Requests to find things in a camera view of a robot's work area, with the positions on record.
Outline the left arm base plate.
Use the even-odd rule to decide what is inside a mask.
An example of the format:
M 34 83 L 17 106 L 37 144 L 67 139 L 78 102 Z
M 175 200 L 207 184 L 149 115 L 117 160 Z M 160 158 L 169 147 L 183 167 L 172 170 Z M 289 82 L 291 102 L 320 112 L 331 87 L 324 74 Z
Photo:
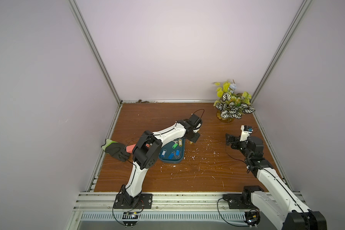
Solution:
M 141 193 L 135 197 L 117 194 L 114 209 L 151 209 L 153 194 Z

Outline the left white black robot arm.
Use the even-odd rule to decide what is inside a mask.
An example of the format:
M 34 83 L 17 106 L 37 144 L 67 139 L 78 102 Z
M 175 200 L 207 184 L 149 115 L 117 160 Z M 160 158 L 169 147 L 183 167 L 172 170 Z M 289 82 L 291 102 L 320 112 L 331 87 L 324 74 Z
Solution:
M 164 145 L 176 140 L 187 139 L 196 142 L 202 126 L 202 119 L 192 114 L 189 119 L 178 120 L 172 126 L 161 131 L 150 132 L 146 130 L 132 150 L 133 167 L 129 181 L 121 188 L 121 198 L 129 205 L 138 202 L 142 192 L 142 185 L 148 170 L 155 165 Z

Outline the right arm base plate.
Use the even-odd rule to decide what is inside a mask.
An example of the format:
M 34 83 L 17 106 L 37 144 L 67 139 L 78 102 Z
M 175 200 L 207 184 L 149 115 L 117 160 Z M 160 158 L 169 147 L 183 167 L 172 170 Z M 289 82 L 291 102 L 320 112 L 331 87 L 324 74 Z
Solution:
M 227 202 L 229 209 L 257 209 L 242 194 L 224 194 L 222 198 Z

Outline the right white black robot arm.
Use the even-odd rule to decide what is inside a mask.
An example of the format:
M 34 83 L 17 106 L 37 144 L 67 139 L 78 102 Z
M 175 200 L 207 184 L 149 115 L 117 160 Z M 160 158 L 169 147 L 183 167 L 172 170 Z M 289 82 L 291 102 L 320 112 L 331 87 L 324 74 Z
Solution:
M 242 200 L 259 209 L 278 230 L 326 230 L 326 218 L 319 211 L 312 211 L 282 181 L 272 164 L 264 158 L 264 144 L 249 132 L 241 136 L 225 135 L 226 145 L 244 156 L 247 170 L 271 194 L 271 198 L 259 186 L 246 186 Z

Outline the teal plastic storage box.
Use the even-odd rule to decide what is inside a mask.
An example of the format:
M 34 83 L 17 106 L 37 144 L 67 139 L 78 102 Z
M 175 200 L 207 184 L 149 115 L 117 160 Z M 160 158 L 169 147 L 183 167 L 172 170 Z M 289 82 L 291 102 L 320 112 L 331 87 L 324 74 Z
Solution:
M 174 145 L 175 143 L 178 143 L 179 139 L 182 139 L 182 141 L 183 141 L 183 146 L 180 147 L 180 146 L 178 145 L 175 149 L 173 149 L 173 148 L 172 148 L 173 145 Z M 184 156 L 185 156 L 185 140 L 186 140 L 186 139 L 184 139 L 184 138 L 179 138 L 179 139 L 175 139 L 175 140 L 173 140 L 173 141 L 167 143 L 166 145 L 164 145 L 164 146 L 162 147 L 162 149 L 161 149 L 161 151 L 160 151 L 160 154 L 159 154 L 159 157 L 158 157 L 159 160 L 161 160 L 161 161 L 164 162 L 164 163 L 179 164 L 179 163 L 184 159 Z M 167 152 L 166 152 L 165 156 L 162 157 L 161 154 L 162 154 L 162 152 L 163 152 L 164 149 L 166 149 Z M 171 160 L 169 160 L 169 159 L 168 159 L 169 155 L 170 155 L 172 152 L 174 152 L 174 154 L 175 154 L 177 150 L 180 150 L 180 158 L 177 159 L 177 158 L 175 157 L 175 155 L 174 155 L 174 157 L 173 157 Z

